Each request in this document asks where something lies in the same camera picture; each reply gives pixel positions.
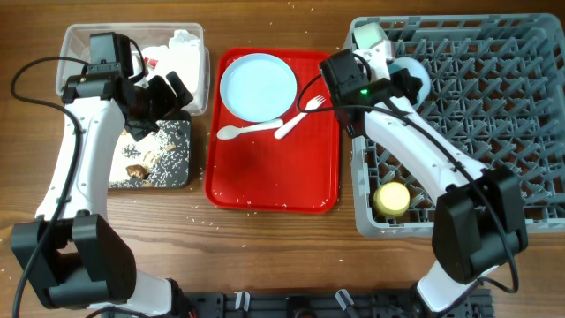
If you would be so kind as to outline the light blue bowl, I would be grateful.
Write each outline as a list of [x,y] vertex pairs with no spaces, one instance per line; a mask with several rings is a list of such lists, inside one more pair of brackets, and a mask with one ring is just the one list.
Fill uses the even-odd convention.
[[422,81],[422,87],[418,90],[416,101],[412,103],[412,106],[417,109],[430,94],[432,81],[426,68],[414,58],[399,57],[388,66],[390,75],[402,69],[407,69],[411,77],[419,78]]

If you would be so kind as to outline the red snack wrapper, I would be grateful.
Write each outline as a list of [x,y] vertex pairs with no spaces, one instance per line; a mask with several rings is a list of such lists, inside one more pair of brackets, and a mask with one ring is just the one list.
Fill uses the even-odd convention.
[[147,68],[149,68],[151,70],[154,70],[157,63],[158,63],[158,61],[156,59],[147,58],[147,57],[144,59],[144,61],[145,61]]

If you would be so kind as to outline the white napkin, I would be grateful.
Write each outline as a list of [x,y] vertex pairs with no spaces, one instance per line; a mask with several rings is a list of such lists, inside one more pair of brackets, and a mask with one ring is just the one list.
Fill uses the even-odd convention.
[[154,70],[148,68],[147,80],[158,75],[168,81],[166,75],[175,71],[186,88],[196,96],[200,84],[200,49],[200,38],[184,29],[175,30],[168,45],[144,48],[144,59],[147,57],[158,61]]

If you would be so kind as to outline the cream plastic spoon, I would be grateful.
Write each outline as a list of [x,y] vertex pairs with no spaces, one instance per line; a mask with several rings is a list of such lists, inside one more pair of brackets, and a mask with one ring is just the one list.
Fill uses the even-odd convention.
[[242,133],[253,133],[258,131],[277,129],[282,126],[283,126],[283,121],[280,118],[273,119],[267,122],[262,122],[255,125],[248,125],[245,127],[226,125],[217,132],[216,137],[220,140],[232,140]]

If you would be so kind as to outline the mint green bowl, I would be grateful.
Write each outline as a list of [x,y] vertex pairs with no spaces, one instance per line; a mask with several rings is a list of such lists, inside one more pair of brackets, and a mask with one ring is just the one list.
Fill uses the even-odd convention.
[[388,40],[382,27],[374,22],[355,27],[353,37],[358,49],[371,49],[380,42]]

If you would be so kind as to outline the rice and food scraps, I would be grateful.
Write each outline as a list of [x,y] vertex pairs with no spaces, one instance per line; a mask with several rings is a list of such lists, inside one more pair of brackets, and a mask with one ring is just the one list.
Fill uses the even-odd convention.
[[117,140],[109,175],[110,189],[180,188],[188,183],[192,124],[159,121],[158,132],[134,141],[128,132]]

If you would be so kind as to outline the light blue plate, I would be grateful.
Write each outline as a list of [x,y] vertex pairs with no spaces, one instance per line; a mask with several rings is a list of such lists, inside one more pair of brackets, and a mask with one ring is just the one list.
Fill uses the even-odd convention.
[[252,123],[279,118],[290,109],[297,93],[297,78],[290,66],[266,53],[236,59],[220,80],[220,96],[226,109],[234,117]]

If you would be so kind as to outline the pink plastic fork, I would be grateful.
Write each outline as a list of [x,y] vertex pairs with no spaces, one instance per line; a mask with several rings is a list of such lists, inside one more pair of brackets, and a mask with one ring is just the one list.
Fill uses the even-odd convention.
[[[326,98],[322,95],[318,95],[311,99],[305,106],[306,110],[316,110],[318,109],[324,102]],[[282,125],[275,131],[275,138],[278,140],[283,139],[302,119],[304,119],[306,113],[299,112],[293,119]]]

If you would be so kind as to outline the yellow plastic cup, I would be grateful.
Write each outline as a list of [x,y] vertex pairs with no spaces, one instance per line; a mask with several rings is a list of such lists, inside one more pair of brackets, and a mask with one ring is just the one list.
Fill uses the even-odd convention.
[[410,192],[404,184],[388,182],[374,193],[373,208],[382,216],[398,217],[408,210],[410,201]]

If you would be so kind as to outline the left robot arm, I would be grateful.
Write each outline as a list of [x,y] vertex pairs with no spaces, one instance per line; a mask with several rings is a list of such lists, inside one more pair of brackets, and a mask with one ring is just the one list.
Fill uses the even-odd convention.
[[192,101],[174,72],[148,78],[132,58],[138,44],[115,32],[93,34],[90,60],[66,81],[56,109],[64,136],[56,168],[34,220],[11,231],[11,250],[48,309],[90,316],[194,317],[178,283],[140,271],[107,220],[109,176],[121,133],[142,140]]

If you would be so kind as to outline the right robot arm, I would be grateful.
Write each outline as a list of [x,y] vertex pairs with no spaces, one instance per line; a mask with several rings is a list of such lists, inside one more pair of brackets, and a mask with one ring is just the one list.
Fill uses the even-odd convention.
[[426,68],[349,49],[319,68],[340,125],[389,151],[433,201],[436,261],[415,285],[420,310],[441,316],[497,267],[514,268],[528,246],[520,178],[467,156],[416,112],[431,91]]

